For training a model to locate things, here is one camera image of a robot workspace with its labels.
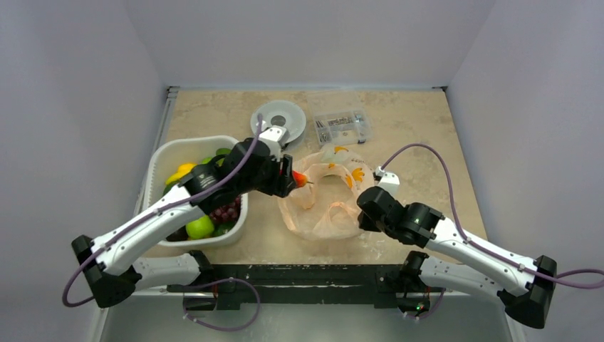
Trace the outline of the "red orange fake fruit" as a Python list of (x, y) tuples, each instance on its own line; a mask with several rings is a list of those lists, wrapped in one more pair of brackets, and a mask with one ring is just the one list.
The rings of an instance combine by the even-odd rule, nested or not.
[(293, 171), (292, 176), (296, 183), (297, 188), (305, 187), (306, 185), (312, 185), (313, 183), (308, 179), (308, 177), (302, 173)]

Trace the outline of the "green orange mango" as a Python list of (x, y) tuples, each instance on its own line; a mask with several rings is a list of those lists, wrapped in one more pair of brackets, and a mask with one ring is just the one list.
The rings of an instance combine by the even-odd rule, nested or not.
[(216, 150), (215, 155), (216, 156), (226, 156), (231, 152), (231, 149), (229, 148), (219, 148), (218, 150)]

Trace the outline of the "orange printed plastic bag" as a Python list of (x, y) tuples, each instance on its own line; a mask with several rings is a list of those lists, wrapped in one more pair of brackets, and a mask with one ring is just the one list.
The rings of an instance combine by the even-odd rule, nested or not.
[(348, 147), (327, 144), (293, 164), (309, 183), (278, 199), (286, 228), (307, 240), (347, 239), (361, 233), (361, 192), (374, 185), (373, 170)]

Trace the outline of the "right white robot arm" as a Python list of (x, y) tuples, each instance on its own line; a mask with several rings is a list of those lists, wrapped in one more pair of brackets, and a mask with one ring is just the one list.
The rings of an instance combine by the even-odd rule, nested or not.
[(546, 325), (556, 287), (552, 278), (557, 263), (552, 258), (502, 249), (458, 228), (426, 204), (400, 204), (381, 187), (362, 192), (357, 205), (361, 229), (457, 260), (450, 264), (426, 256), (420, 264), (402, 267), (400, 281), (405, 288), (416, 290), (425, 284), (499, 300), (513, 320), (535, 329)]

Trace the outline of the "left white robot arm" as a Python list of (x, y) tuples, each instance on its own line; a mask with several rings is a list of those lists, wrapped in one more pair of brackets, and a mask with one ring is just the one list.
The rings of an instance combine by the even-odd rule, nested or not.
[(139, 289), (161, 285), (208, 289), (212, 272), (201, 253), (154, 262), (143, 254), (240, 195), (258, 191), (284, 198), (297, 186), (293, 158), (277, 142), (266, 138), (238, 142), (230, 153), (195, 165), (162, 198), (122, 226), (95, 238), (76, 237), (71, 248), (79, 266), (63, 290), (63, 304), (77, 307), (94, 301), (108, 308)]

